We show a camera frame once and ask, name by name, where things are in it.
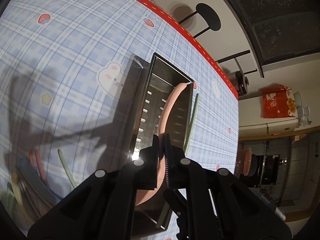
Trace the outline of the pink chopstick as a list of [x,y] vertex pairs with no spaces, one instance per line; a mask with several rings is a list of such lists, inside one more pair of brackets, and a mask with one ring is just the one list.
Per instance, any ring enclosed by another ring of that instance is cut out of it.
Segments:
[[30,150],[30,151],[28,152],[28,159],[29,159],[29,163],[30,163],[30,165],[32,166],[32,168],[35,167],[35,165],[34,165],[33,153],[34,153],[33,150]]
[[46,175],[44,173],[44,169],[43,169],[43,166],[42,166],[42,163],[41,163],[41,158],[40,158],[39,151],[35,151],[35,158],[36,158],[37,167],[39,169],[41,180],[44,183],[44,185],[47,185]]

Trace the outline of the blue chopstick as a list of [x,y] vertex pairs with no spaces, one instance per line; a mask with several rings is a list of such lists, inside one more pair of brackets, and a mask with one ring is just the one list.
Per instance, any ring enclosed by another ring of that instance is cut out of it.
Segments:
[[50,191],[50,189],[44,184],[26,157],[18,159],[16,168],[22,175],[23,180],[26,181],[26,184],[50,209],[60,202],[61,198]]

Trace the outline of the red cloth on refrigerator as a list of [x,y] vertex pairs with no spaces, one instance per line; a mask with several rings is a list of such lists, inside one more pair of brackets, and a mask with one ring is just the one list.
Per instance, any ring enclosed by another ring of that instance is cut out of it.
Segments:
[[262,116],[265,119],[297,117],[297,108],[292,89],[278,85],[264,88],[262,92]]

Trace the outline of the rice cooker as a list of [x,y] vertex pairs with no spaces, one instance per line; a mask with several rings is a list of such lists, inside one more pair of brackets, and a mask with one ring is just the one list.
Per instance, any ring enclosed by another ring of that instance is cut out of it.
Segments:
[[236,71],[227,74],[229,81],[234,86],[235,90],[238,93],[238,96],[244,96],[248,92],[248,78],[244,75],[242,71]]

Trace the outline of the stainless steel utensil tray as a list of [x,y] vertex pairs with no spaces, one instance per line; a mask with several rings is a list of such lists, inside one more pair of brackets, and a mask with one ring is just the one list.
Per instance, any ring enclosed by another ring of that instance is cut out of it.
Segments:
[[[121,146],[121,161],[149,159],[146,149],[153,138],[168,133],[171,143],[182,148],[189,132],[194,80],[173,63],[154,53],[151,61],[135,56],[120,99],[127,99],[129,116]],[[141,239],[168,228],[172,210],[164,200],[165,159],[158,155],[157,186],[137,194],[132,238]]]

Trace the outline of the black round stool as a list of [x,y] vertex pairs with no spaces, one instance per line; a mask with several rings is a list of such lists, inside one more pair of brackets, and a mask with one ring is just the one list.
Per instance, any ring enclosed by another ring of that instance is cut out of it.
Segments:
[[209,30],[219,31],[221,29],[221,21],[218,14],[212,7],[205,3],[198,3],[196,5],[195,11],[187,17],[185,17],[184,19],[182,19],[179,22],[179,24],[181,25],[183,22],[185,22],[186,20],[188,20],[196,14],[199,14],[204,19],[208,27],[194,35],[193,38],[197,38]]

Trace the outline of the green chopstick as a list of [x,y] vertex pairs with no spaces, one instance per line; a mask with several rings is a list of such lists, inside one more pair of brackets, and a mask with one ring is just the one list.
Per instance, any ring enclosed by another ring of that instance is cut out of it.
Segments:
[[183,147],[183,150],[184,150],[185,154],[187,154],[187,150],[188,150],[188,147],[189,147],[189,144],[190,144],[191,134],[192,134],[192,131],[193,131],[193,126],[194,126],[195,117],[196,117],[196,113],[197,113],[197,108],[198,108],[198,104],[199,104],[199,97],[200,97],[200,94],[197,93],[196,97],[195,97],[195,102],[194,102],[194,107],[193,107],[193,111],[192,111],[192,115],[191,115],[191,120],[189,122],[189,127],[188,127],[188,130],[187,130],[186,141],[185,141],[184,147]]
[[66,162],[66,160],[64,158],[63,152],[60,149],[58,149],[57,153],[59,155],[59,158],[60,158],[61,164],[63,166],[63,169],[64,169],[64,171],[65,171],[65,173],[67,175],[67,178],[69,179],[69,182],[71,183],[73,189],[75,189],[77,187],[77,184],[76,184],[76,182],[75,182],[75,180],[74,180],[74,178],[73,178],[73,176],[72,176],[72,174],[71,174],[71,172],[70,172],[70,170],[68,168],[68,165],[67,165],[67,162]]

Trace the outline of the dark window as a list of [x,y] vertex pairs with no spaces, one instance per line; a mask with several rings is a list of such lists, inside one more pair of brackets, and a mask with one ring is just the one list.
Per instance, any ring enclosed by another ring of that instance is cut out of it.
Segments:
[[286,60],[319,57],[319,0],[225,0],[247,35],[260,75]]

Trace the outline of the pink spoon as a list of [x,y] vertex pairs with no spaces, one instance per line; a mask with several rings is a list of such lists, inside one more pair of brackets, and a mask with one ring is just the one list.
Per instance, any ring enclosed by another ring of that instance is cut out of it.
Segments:
[[[161,113],[161,117],[158,123],[157,128],[157,135],[159,139],[159,153],[163,154],[163,139],[165,134],[165,128],[167,125],[167,121],[170,115],[170,112],[178,99],[179,95],[186,89],[187,85],[189,83],[179,83],[173,91],[170,93],[163,111]],[[158,165],[158,175],[157,175],[157,187],[154,190],[138,190],[136,194],[136,202],[135,206],[138,206],[140,204],[143,204],[144,202],[148,201],[150,198],[152,198],[161,187],[163,180],[165,177],[165,157],[159,157],[159,165]]]

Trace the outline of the white refrigerator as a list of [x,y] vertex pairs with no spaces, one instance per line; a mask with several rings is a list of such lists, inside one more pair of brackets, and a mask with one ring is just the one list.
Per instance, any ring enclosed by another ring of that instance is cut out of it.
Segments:
[[269,121],[258,125],[246,125],[239,127],[239,137],[257,137],[262,135],[278,135],[292,132],[298,125],[297,118],[285,118],[281,121]]

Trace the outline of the red tablecloth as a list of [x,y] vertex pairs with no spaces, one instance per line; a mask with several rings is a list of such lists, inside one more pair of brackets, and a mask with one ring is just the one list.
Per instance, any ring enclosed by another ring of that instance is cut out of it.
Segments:
[[152,12],[160,16],[165,22],[170,24],[178,33],[180,33],[201,55],[206,59],[206,61],[215,69],[219,77],[223,79],[224,83],[227,85],[229,90],[233,93],[236,100],[238,100],[238,93],[231,81],[227,78],[226,74],[222,71],[217,62],[207,53],[207,51],[193,38],[187,30],[185,30],[178,22],[176,22],[169,14],[164,12],[155,3],[150,0],[136,0],[137,2],[143,4],[145,7],[150,9]]

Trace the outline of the blue plaid table mat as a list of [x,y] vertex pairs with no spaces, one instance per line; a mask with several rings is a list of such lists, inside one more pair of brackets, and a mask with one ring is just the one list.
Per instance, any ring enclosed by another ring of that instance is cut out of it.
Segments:
[[10,0],[1,15],[1,203],[26,235],[13,197],[17,161],[39,151],[47,186],[72,190],[97,169],[122,164],[130,105],[121,92],[135,56],[157,53],[191,77],[200,94],[187,150],[203,167],[231,171],[238,144],[238,100],[204,57],[170,24],[136,0]]

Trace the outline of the black metal rack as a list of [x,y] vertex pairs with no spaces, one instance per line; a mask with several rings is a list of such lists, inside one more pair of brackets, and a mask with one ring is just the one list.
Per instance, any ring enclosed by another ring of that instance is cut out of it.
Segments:
[[258,71],[258,65],[250,50],[244,50],[239,53],[221,58],[217,60],[217,64],[225,72],[225,74],[242,71],[245,75],[247,75]]

